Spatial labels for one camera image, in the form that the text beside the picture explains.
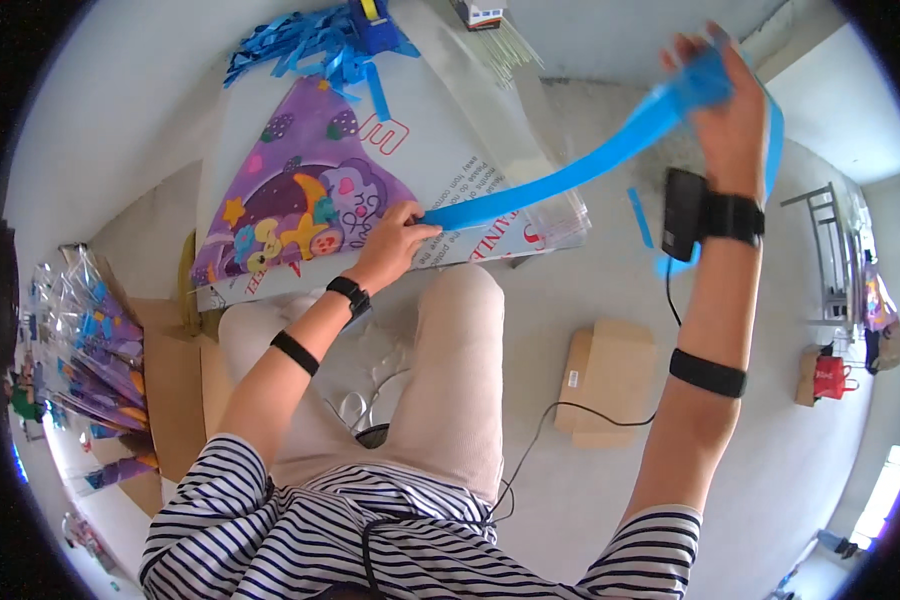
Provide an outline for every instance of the red bag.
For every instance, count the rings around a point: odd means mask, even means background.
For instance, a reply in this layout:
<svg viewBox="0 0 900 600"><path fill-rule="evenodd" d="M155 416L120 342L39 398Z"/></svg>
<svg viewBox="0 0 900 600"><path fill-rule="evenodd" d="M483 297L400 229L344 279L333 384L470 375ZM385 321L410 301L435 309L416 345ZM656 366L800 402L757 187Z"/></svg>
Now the red bag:
<svg viewBox="0 0 900 600"><path fill-rule="evenodd" d="M844 392L860 389L859 381L848 378L852 369L852 366L844 365L844 359L839 356L817 356L813 375L814 397L839 401L844 397ZM854 387L847 387L849 383L853 383Z"/></svg>

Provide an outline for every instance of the concrete floor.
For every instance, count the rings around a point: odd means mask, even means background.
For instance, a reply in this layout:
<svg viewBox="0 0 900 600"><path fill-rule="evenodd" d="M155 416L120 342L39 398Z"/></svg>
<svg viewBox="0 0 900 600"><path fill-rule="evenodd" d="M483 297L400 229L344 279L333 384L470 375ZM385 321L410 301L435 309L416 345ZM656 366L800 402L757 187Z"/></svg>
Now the concrete floor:
<svg viewBox="0 0 900 600"><path fill-rule="evenodd" d="M639 90L583 82L549 85L545 93L571 156L605 141L642 97ZM660 253L642 245L627 189L637 188L659 242L667 165L702 167L687 135L581 189L593 223L584 247L535 258L516 270L485 265L506 294L504 476L526 449L544 408L557 399L571 334L599 317L630 320L653 331L659 351L648 414L656 406L677 325L654 273ZM92 241L132 296L167 298L176 287L180 247L193 227L199 170L194 164L170 177ZM827 524L850 474L871 380L864 377L861 389L843 401L821 401L813 409L792 401L800 350L827 342L832 334L805 323L820 306L806 214L778 206L842 178L809 150L787 142L768 203L749 386L710 491L691 600L763 598L817 528ZM398 339L412 339L416 322L410 315L416 315L420 290L434 275L408 274L379 294L376 324ZM677 310L684 310L692 282L692 272L674 278ZM352 389L372 389L373 359L361 356L366 353L359 331L335 345L318 382L329 400ZM546 426L514 485L516 513L499 526L502 549L544 577L576 582L609 541L627 505L645 437L644 429L629 448L580 450Z"/></svg>

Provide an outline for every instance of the metal rack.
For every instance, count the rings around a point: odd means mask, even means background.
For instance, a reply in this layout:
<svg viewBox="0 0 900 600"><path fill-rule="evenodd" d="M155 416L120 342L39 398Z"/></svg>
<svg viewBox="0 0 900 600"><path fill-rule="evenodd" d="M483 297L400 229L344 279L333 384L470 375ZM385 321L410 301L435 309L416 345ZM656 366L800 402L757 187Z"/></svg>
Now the metal rack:
<svg viewBox="0 0 900 600"><path fill-rule="evenodd" d="M812 192L785 199L780 207L805 203L816 243L820 281L820 318L811 325L843 327L851 339L860 320L863 294L859 232L849 231L841 214L833 182Z"/></svg>

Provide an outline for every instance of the yellow tape roll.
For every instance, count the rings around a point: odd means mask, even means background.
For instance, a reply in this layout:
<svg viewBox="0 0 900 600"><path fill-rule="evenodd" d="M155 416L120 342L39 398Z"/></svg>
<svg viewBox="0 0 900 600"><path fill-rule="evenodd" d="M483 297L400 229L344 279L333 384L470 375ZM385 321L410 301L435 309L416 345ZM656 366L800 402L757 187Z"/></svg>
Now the yellow tape roll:
<svg viewBox="0 0 900 600"><path fill-rule="evenodd" d="M375 21L380 18L380 14L377 12L376 0L360 0L360 4L363 5L363 12L368 20Z"/></svg>

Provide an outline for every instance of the left arm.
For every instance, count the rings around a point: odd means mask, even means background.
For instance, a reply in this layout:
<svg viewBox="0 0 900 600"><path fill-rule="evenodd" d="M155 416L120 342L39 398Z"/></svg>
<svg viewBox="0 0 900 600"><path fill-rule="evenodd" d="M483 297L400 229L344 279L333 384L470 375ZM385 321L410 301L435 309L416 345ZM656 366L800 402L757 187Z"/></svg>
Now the left arm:
<svg viewBox="0 0 900 600"><path fill-rule="evenodd" d="M433 225L412 224L414 217L422 216L416 202L392 206L367 236L357 264L342 275L371 296L395 282L410 269L423 239L441 231ZM324 294L286 331L321 361L350 316L349 300L332 292ZM310 374L302 366L281 350L268 348L230 395L218 433L246 440L269 469L309 383Z"/></svg>

